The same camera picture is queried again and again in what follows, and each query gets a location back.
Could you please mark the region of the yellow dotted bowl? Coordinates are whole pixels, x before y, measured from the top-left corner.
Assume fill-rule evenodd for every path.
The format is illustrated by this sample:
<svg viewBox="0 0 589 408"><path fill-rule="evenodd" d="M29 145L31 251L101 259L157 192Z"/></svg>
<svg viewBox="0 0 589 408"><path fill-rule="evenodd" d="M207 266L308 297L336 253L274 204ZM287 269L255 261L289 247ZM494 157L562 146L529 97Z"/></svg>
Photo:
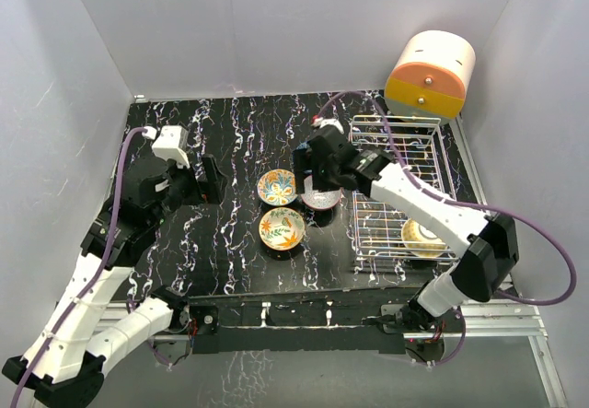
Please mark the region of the yellow dotted bowl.
<svg viewBox="0 0 589 408"><path fill-rule="evenodd" d="M414 219L408 219L403 224L401 240L410 253L424 259L436 259L448 249L448 246L432 231Z"/></svg>

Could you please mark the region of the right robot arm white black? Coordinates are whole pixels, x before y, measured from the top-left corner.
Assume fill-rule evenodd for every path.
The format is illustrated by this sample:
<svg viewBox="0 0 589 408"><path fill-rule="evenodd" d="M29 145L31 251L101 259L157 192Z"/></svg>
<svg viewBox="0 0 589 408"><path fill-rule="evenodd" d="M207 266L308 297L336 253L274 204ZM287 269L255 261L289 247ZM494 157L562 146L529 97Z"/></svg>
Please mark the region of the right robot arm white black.
<svg viewBox="0 0 589 408"><path fill-rule="evenodd" d="M413 177L391 151L359 149L335 125L318 128L293 151L292 161L297 193L304 192L306 179L321 192L359 192L403 212L455 254L451 268L426 282L394 315L378 317L380 323L431 331L465 301L489 301L519 259L511 217L454 204Z"/></svg>

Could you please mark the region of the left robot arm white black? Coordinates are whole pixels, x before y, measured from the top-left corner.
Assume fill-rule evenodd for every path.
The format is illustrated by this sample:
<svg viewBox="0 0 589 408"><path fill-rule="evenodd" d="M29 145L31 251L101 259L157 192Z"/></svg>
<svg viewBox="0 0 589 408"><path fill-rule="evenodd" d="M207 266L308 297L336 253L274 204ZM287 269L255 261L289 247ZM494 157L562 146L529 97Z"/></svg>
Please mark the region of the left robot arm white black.
<svg viewBox="0 0 589 408"><path fill-rule="evenodd" d="M24 354L3 366L3 375L20 390L31 390L47 407L87 407L134 349L156 333L188 327L187 299L161 286L113 326L96 331L166 219L185 205L223 201L226 176L211 155L202 156L201 164L201 175L154 156L117 167L114 191L84 237L73 276L45 328Z"/></svg>

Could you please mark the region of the red rimmed grey bowl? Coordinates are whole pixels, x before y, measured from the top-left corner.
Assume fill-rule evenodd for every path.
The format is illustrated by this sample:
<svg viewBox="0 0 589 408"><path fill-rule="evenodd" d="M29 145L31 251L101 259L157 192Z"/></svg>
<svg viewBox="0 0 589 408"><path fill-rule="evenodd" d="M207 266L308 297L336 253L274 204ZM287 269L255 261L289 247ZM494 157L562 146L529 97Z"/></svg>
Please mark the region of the red rimmed grey bowl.
<svg viewBox="0 0 589 408"><path fill-rule="evenodd" d="M328 192L314 190L311 175L305 178L304 188L304 192L300 194L301 200L307 207L313 210L329 210L335 207L341 198L341 190Z"/></svg>

